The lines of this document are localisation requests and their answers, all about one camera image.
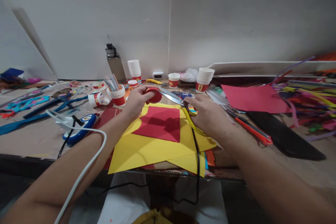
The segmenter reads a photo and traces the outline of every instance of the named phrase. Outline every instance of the wooden table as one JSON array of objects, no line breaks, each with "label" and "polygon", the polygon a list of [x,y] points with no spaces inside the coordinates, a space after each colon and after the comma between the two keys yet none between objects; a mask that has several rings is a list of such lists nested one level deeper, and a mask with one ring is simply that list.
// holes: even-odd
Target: wooden table
[{"label": "wooden table", "polygon": [[[178,87],[176,89],[170,89],[170,91],[182,91],[182,89]],[[193,88],[183,88],[183,91],[195,93]],[[25,92],[27,91],[16,90],[1,95],[0,104],[19,97]],[[169,101],[167,101],[166,98],[161,102],[169,104]],[[105,109],[104,106],[93,109],[87,100],[78,102],[77,104],[74,104],[74,106],[75,110],[64,109],[63,115],[71,116],[72,114],[75,114],[78,118],[81,118],[89,113],[102,113]],[[0,126],[21,120],[22,116],[28,112],[30,112],[30,110],[21,111],[10,119],[0,118]],[[279,115],[278,118],[283,120],[288,126],[292,124],[292,119],[289,117]],[[308,134],[307,129],[304,127],[294,129],[294,131],[301,136]],[[0,171],[15,175],[38,177],[57,158],[58,152],[63,144],[63,133],[64,130],[55,123],[54,119],[48,118],[0,136]],[[255,144],[258,144],[253,136],[249,135],[249,138],[251,141],[255,142]],[[293,171],[308,184],[314,186],[318,190],[321,189],[326,195],[336,195],[335,137],[321,139],[312,142],[311,144],[324,153],[327,156],[327,159],[324,161],[294,159],[286,157],[274,146],[261,146],[261,149]],[[210,167],[206,172],[207,177],[232,180],[243,179],[236,162],[229,153],[219,147],[214,148],[213,151],[216,158],[216,167]],[[181,175],[183,170],[181,171],[179,167],[168,162],[161,162],[155,164],[154,167],[147,169],[147,172]]]}]

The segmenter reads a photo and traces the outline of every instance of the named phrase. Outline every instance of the black cable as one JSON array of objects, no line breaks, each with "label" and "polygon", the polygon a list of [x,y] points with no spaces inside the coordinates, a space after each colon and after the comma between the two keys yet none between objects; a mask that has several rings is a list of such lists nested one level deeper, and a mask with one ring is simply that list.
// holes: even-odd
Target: black cable
[{"label": "black cable", "polygon": [[128,182],[128,183],[125,183],[125,184],[115,185],[115,186],[113,186],[113,187],[107,188],[107,189],[105,189],[104,191],[102,191],[101,193],[98,193],[97,195],[90,195],[87,191],[85,191],[85,194],[86,194],[87,196],[89,196],[90,198],[97,198],[97,197],[99,197],[100,195],[104,194],[105,192],[107,192],[107,191],[109,191],[109,190],[112,190],[112,189],[115,189],[115,188],[118,188],[118,187],[127,186],[127,185],[129,185],[129,184],[134,185],[134,186],[137,186],[137,187],[146,187],[146,186],[148,186],[148,184],[142,186],[142,185],[135,184],[135,183],[133,183],[133,182]]},{"label": "black cable", "polygon": [[[193,128],[191,128],[191,130],[192,130],[192,135],[193,135],[193,137],[194,137],[194,142],[195,142],[195,146],[196,146],[196,151],[197,151],[197,177],[196,177],[196,202],[192,202],[192,201],[190,201],[190,200],[188,200],[188,199],[186,199],[186,198],[182,198],[182,199],[180,199],[179,201],[178,200],[176,200],[176,199],[174,199],[174,198],[172,198],[172,197],[170,197],[175,203],[180,203],[180,202],[182,202],[182,201],[185,201],[185,202],[188,202],[189,204],[192,204],[192,205],[197,205],[197,203],[198,203],[198,197],[199,197],[199,191],[200,191],[200,151],[199,151],[199,149],[198,149],[198,144],[197,144],[197,140],[196,140],[196,136],[195,136],[195,132],[194,132],[194,129]],[[148,186],[148,184],[146,184],[146,185],[138,185],[138,184],[135,184],[135,183],[133,183],[133,182],[128,182],[128,183],[124,183],[124,184],[120,184],[120,185],[115,185],[115,186],[112,186],[112,187],[110,187],[110,188],[107,188],[107,189],[105,189],[104,191],[102,191],[101,193],[99,193],[99,194],[97,194],[97,195],[90,195],[87,191],[85,191],[85,194],[87,195],[87,196],[89,196],[90,198],[97,198],[97,197],[99,197],[100,195],[102,195],[102,194],[104,194],[105,192],[107,192],[107,191],[109,191],[109,190],[112,190],[112,189],[115,189],[115,188],[118,188],[118,187],[123,187],[123,186],[127,186],[127,185],[134,185],[134,186],[137,186],[137,187],[146,187],[146,186]]]},{"label": "black cable", "polygon": [[[73,122],[72,126],[74,127],[74,126],[75,126],[75,124],[76,124],[76,120],[75,120],[75,119],[73,119],[73,121],[74,121],[74,122]],[[67,144],[67,142],[68,142],[68,140],[69,140],[69,138],[70,138],[70,136],[71,136],[71,134],[72,134],[73,130],[74,130],[74,129],[71,129],[71,130],[70,130],[70,133],[69,133],[69,135],[66,137],[66,140],[64,141],[64,143],[63,143],[63,145],[62,145],[61,149],[59,150],[59,153],[58,153],[58,157],[57,157],[57,159],[59,159],[59,158],[60,158],[60,156],[62,155],[63,148],[64,148],[64,146]]]}]

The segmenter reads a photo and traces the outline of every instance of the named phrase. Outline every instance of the white wall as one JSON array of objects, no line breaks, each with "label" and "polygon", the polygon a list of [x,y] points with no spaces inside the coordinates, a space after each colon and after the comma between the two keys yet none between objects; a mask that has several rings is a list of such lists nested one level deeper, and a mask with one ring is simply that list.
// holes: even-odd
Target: white wall
[{"label": "white wall", "polygon": [[167,75],[170,0],[5,0],[31,32],[59,79],[102,79],[111,73],[106,43],[139,59],[142,77]]},{"label": "white wall", "polygon": [[336,0],[171,0],[169,72],[336,50]]},{"label": "white wall", "polygon": [[0,71],[17,68],[25,76],[55,80],[56,76],[3,0],[0,0]]}]

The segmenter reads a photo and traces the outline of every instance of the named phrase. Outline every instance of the person's left hand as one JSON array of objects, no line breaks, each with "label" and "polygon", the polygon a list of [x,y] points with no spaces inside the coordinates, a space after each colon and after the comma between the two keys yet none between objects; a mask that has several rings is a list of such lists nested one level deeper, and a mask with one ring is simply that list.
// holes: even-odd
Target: person's left hand
[{"label": "person's left hand", "polygon": [[126,105],[122,110],[122,114],[134,121],[141,114],[141,110],[145,105],[145,102],[154,97],[154,92],[148,92],[145,94],[147,88],[152,85],[141,85],[131,91],[127,99]]}]

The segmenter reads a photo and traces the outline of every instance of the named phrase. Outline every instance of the plastic bag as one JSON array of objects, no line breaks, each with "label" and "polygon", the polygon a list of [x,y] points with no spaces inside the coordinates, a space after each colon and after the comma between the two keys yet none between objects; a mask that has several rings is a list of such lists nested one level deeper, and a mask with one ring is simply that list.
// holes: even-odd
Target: plastic bag
[{"label": "plastic bag", "polygon": [[188,68],[184,74],[181,75],[181,80],[185,82],[196,82],[197,69]]}]

